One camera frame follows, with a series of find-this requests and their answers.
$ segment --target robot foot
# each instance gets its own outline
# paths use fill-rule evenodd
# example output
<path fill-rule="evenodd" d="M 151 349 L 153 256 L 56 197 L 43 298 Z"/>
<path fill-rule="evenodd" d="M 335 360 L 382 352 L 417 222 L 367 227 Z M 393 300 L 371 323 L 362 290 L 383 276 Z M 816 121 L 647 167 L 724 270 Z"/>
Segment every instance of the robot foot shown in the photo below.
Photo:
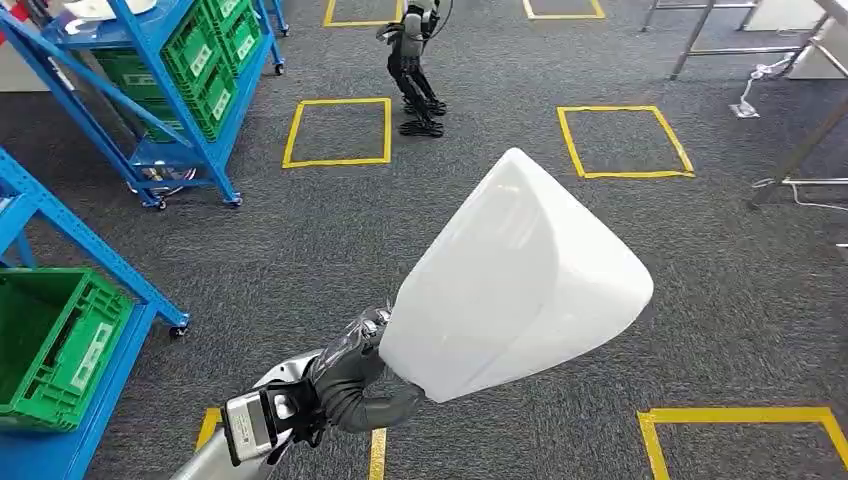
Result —
<path fill-rule="evenodd" d="M 435 115 L 437 117 L 441 117 L 448 111 L 448 106 L 445 102 L 440 102 L 438 100 L 431 102 L 427 102 L 427 111 L 430 112 L 430 115 Z M 411 103 L 406 102 L 403 106 L 403 112 L 409 115 L 415 115 L 415 107 L 412 106 Z"/>
<path fill-rule="evenodd" d="M 424 123 L 421 120 L 410 120 L 401 124 L 400 134 L 404 136 L 435 137 L 445 134 L 445 127 L 439 122 Z"/>

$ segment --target black robot legs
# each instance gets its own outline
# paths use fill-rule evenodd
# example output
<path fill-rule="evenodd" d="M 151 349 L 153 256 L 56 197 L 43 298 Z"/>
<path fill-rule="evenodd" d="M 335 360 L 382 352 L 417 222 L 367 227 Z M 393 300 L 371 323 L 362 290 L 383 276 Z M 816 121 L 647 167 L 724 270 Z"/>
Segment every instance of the black robot legs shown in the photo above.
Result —
<path fill-rule="evenodd" d="M 421 70 L 419 59 L 393 53 L 389 56 L 388 69 L 403 93 L 403 111 L 418 117 L 403 123 L 400 126 L 400 134 L 430 137 L 444 135 L 444 125 L 434 121 L 433 117 L 444 115 L 447 106 L 436 98 L 430 82 Z"/>

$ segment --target blue metal shelf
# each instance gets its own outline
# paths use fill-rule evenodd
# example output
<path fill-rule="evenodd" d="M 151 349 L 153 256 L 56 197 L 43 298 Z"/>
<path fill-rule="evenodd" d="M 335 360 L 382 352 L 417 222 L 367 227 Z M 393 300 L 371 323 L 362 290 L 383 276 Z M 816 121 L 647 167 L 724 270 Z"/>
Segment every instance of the blue metal shelf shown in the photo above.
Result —
<path fill-rule="evenodd" d="M 0 148 L 0 257 L 16 242 L 28 256 L 24 227 L 35 216 L 56 230 L 138 297 L 79 428 L 68 433 L 0 432 L 3 480 L 83 477 L 156 315 L 185 327 L 188 315 L 165 298 L 62 202 Z M 27 264 L 34 261 L 22 260 Z"/>
<path fill-rule="evenodd" d="M 165 45 L 192 4 L 192 0 L 157 0 L 153 9 L 135 16 L 152 50 L 158 51 Z M 93 28 L 71 35 L 65 30 L 65 25 L 73 20 L 76 17 L 65 10 L 44 28 L 42 35 L 51 43 L 68 50 L 134 46 L 129 31 L 118 20 L 97 22 L 92 25 Z"/>
<path fill-rule="evenodd" d="M 165 207 L 164 199 L 154 190 L 156 188 L 201 185 L 215 185 L 224 197 L 225 203 L 233 206 L 241 205 L 241 194 L 230 183 L 225 167 L 259 82 L 268 51 L 270 50 L 272 54 L 278 75 L 282 73 L 281 68 L 284 64 L 277 49 L 264 4 L 261 0 L 251 0 L 254 10 L 261 17 L 259 26 L 262 38 L 259 48 L 253 53 L 253 58 L 237 79 L 239 88 L 236 97 L 232 100 L 234 105 L 224 119 L 217 141 L 209 142 L 195 122 L 194 116 L 183 101 L 182 95 L 160 58 L 160 50 L 173 29 L 180 23 L 191 5 L 201 0 L 159 0 L 154 9 L 141 15 L 133 15 L 123 0 L 108 1 L 115 12 L 116 20 L 102 22 L 91 27 L 90 30 L 74 35 L 69 35 L 64 30 L 64 26 L 74 19 L 70 12 L 61 14 L 42 34 L 38 34 L 0 7 L 0 33 L 6 34 L 12 46 L 50 88 L 86 135 L 94 141 L 109 163 L 124 177 L 132 190 L 138 192 L 142 205 L 160 209 Z M 278 3 L 278 0 L 274 0 L 278 10 L 277 21 L 280 29 L 287 29 L 288 25 L 279 13 Z M 110 82 L 80 64 L 69 52 L 76 49 L 118 47 L 136 50 L 162 89 L 168 106 L 182 124 L 182 132 L 177 133 L 176 130 L 162 123 L 117 90 Z M 50 62 L 51 57 L 66 65 L 114 102 L 170 135 L 176 143 L 156 144 L 141 138 L 133 155 L 130 157 L 124 155 L 106 130 L 97 123 L 94 116 L 59 78 Z M 144 168 L 180 165 L 199 167 L 200 176 L 192 180 L 150 180 L 143 171 Z"/>
<path fill-rule="evenodd" d="M 235 146 L 236 137 L 244 121 L 244 116 L 253 99 L 253 92 L 259 84 L 262 66 L 268 44 L 273 41 L 270 36 L 262 38 L 259 48 L 253 53 L 241 75 L 236 78 L 238 95 L 235 104 L 224 120 L 221 136 L 217 141 L 209 142 L 209 151 L 216 166 L 224 168 L 230 159 L 230 153 Z M 165 161 L 166 165 L 198 165 L 197 155 L 191 149 L 180 143 L 154 143 L 143 139 L 135 150 L 130 162 L 136 167 L 153 166 L 155 162 Z"/>
<path fill-rule="evenodd" d="M 0 433 L 4 479 L 83 478 L 155 315 L 156 309 L 149 305 L 135 306 L 79 429 L 70 433 Z"/>

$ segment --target yellow floor marking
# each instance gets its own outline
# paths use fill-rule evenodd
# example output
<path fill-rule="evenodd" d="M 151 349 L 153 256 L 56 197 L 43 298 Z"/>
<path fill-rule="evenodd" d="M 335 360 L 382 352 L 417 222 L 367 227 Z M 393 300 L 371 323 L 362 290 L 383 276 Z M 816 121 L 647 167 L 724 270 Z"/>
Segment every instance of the yellow floor marking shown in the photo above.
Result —
<path fill-rule="evenodd" d="M 383 480 L 386 470 L 386 429 L 371 432 L 371 462 L 368 467 L 368 480 Z"/>
<path fill-rule="evenodd" d="M 358 20 L 353 22 L 334 22 L 333 12 L 336 9 L 336 0 L 327 2 L 327 11 L 324 13 L 325 27 L 371 27 L 376 25 L 385 25 L 389 22 L 400 22 L 403 15 L 403 0 L 397 0 L 395 4 L 395 18 L 391 20 Z"/>
<path fill-rule="evenodd" d="M 848 441 L 827 407 L 652 408 L 636 416 L 654 480 L 670 480 L 658 423 L 821 423 L 848 470 Z"/>
<path fill-rule="evenodd" d="M 604 9 L 601 8 L 601 4 L 598 3 L 598 0 L 590 0 L 592 2 L 592 9 L 595 11 L 594 14 L 582 14 L 582 15 L 536 15 L 533 12 L 533 6 L 530 5 L 530 0 L 523 0 L 524 2 L 524 12 L 527 13 L 527 18 L 530 20 L 586 20 L 586 19 L 602 19 L 607 18 L 606 13 L 604 13 Z"/>
<path fill-rule="evenodd" d="M 583 167 L 583 162 L 580 161 L 580 155 L 577 154 L 577 147 L 574 144 L 574 137 L 571 135 L 571 129 L 568 127 L 568 120 L 565 118 L 566 112 L 651 112 L 659 122 L 668 137 L 669 142 L 674 147 L 677 158 L 683 164 L 683 170 L 658 170 L 653 172 L 587 172 Z M 692 166 L 692 161 L 689 155 L 683 150 L 683 145 L 677 139 L 677 135 L 671 129 L 660 109 L 654 105 L 634 105 L 634 106 L 583 106 L 583 107 L 557 107 L 557 117 L 559 118 L 559 126 L 562 129 L 562 138 L 565 140 L 565 146 L 568 149 L 568 156 L 571 158 L 571 163 L 574 164 L 574 169 L 577 175 L 584 178 L 603 178 L 603 177 L 618 177 L 618 178 L 661 178 L 661 177 L 694 177 L 695 168 Z"/>
<path fill-rule="evenodd" d="M 291 156 L 294 151 L 294 139 L 297 136 L 298 128 L 300 128 L 300 119 L 303 116 L 303 109 L 307 105 L 348 105 L 357 103 L 382 103 L 383 104 L 383 156 L 381 158 L 340 158 L 333 160 L 303 160 L 293 161 Z M 289 138 L 286 142 L 286 149 L 283 153 L 283 168 L 309 167 L 316 165 L 337 166 L 337 165 L 374 165 L 379 163 L 389 163 L 392 159 L 392 100 L 390 98 L 339 98 L 339 99 L 319 99 L 319 100 L 301 100 L 297 104 L 297 109 L 294 112 L 291 129 L 289 130 Z"/>
<path fill-rule="evenodd" d="M 215 433 L 215 427 L 221 423 L 221 409 L 207 408 L 206 415 L 203 417 L 203 424 L 200 426 L 200 432 L 197 434 L 197 442 L 194 445 L 194 451 L 200 450 L 200 447 L 206 445 L 206 442 L 212 438 Z"/>

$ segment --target green plastic crate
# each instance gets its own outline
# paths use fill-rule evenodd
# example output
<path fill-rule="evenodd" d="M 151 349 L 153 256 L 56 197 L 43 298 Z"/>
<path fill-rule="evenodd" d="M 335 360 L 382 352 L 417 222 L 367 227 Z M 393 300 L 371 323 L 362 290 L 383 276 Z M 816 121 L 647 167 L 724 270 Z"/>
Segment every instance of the green plastic crate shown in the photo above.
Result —
<path fill-rule="evenodd" d="M 242 12 L 232 30 L 221 35 L 224 46 L 224 58 L 233 75 L 244 71 L 251 54 L 259 47 L 262 32 L 252 8 Z"/>
<path fill-rule="evenodd" d="M 174 130 L 182 133 L 183 124 L 177 120 L 177 116 L 174 114 L 174 111 L 171 110 L 171 107 L 164 101 L 150 101 L 144 102 L 141 104 L 142 107 L 145 108 L 148 112 L 152 113 L 159 120 L 162 120 L 162 123 L 168 125 Z M 147 137 L 155 143 L 173 143 L 176 140 L 171 138 L 170 135 L 159 130 L 154 127 L 151 123 L 147 122 L 147 120 L 142 119 L 142 123 L 147 126 Z"/>
<path fill-rule="evenodd" d="M 202 0 L 206 13 L 216 30 L 226 34 L 233 29 L 245 10 L 251 10 L 250 0 Z"/>
<path fill-rule="evenodd" d="M 92 269 L 0 269 L 0 428 L 78 427 L 132 309 Z"/>
<path fill-rule="evenodd" d="M 191 108 L 197 125 L 209 140 L 214 141 L 221 133 L 227 114 L 235 103 L 237 85 L 229 68 L 215 65 L 204 86 L 206 95 L 197 102 L 186 102 Z"/>
<path fill-rule="evenodd" d="M 161 52 L 168 73 L 184 98 L 205 95 L 203 85 L 222 55 L 215 27 L 201 3 L 189 10 Z"/>
<path fill-rule="evenodd" d="M 133 100 L 164 99 L 162 90 L 133 49 L 94 50 L 94 57 L 112 83 Z"/>

